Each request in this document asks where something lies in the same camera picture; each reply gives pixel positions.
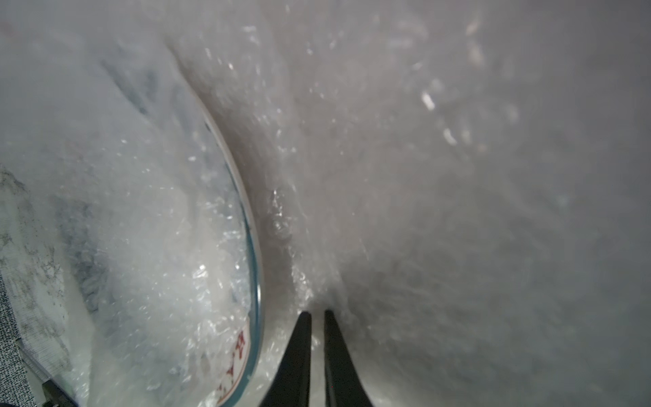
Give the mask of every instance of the wrinkled plastic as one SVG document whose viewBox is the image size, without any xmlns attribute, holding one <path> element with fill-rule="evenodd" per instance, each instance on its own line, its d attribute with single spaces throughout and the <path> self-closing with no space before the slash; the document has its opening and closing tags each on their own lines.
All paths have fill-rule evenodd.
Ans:
<svg viewBox="0 0 651 407">
<path fill-rule="evenodd" d="M 99 3 L 86 35 L 144 35 Z M 247 186 L 268 300 L 242 405 L 327 307 L 378 407 L 648 405 L 648 2 L 110 3 Z"/>
<path fill-rule="evenodd" d="M 74 14 L 39 20 L 26 9 L 0 49 L 3 254 L 16 266 L 3 277 L 14 302 L 35 303 L 15 307 L 25 344 L 45 347 L 28 329 L 46 329 L 33 314 L 50 298 L 63 352 L 37 358 L 82 405 L 196 406 L 227 373 L 251 308 L 249 239 L 226 157 L 161 41 L 137 29 L 128 42 L 85 35 Z M 24 251 L 10 247 L 19 241 Z M 21 265 L 41 246 L 56 287 L 30 286 Z M 62 307 L 77 290 L 73 310 Z M 75 364 L 82 348 L 70 341 L 82 332 L 66 319 L 79 308 L 94 334 Z"/>
</svg>

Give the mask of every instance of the gray fabric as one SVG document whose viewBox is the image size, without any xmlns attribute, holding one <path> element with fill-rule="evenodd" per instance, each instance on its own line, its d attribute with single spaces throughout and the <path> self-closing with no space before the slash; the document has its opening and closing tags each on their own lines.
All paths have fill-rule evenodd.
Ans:
<svg viewBox="0 0 651 407">
<path fill-rule="evenodd" d="M 18 336 L 16 318 L 0 274 L 0 402 L 34 406 L 36 402 L 25 376 L 25 367 L 14 344 Z"/>
</svg>

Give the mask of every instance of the transparent plastic bag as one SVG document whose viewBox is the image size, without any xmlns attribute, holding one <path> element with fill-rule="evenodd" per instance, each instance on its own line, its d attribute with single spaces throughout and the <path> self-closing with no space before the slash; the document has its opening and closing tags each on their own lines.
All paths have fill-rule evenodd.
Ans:
<svg viewBox="0 0 651 407">
<path fill-rule="evenodd" d="M 50 6 L 60 15 L 72 5 Z M 76 9 L 40 20 L 48 7 L 10 9 L 16 30 L 0 45 L 0 163 L 33 208 L 9 236 L 29 234 L 56 252 L 68 274 L 54 290 L 69 299 L 62 319 L 84 309 L 92 334 L 85 365 L 70 357 L 81 350 L 70 345 L 78 321 L 56 332 L 62 356 L 40 359 L 82 404 L 196 406 L 233 375 L 249 325 L 255 260 L 240 192 L 161 41 L 136 28 L 127 42 L 111 34 L 118 27 L 87 31 Z M 18 288 L 30 278 L 3 277 Z M 16 317 L 31 313 L 20 307 Z M 38 353 L 42 341 L 21 334 Z"/>
</svg>

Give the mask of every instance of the gray cloth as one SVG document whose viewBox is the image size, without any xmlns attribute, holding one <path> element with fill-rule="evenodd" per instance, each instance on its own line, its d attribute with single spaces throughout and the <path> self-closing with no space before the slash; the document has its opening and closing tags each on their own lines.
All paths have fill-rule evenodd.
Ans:
<svg viewBox="0 0 651 407">
<path fill-rule="evenodd" d="M 0 402 L 34 406 L 36 402 L 25 376 L 25 367 L 14 344 L 18 337 L 16 318 L 0 274 Z"/>
</svg>

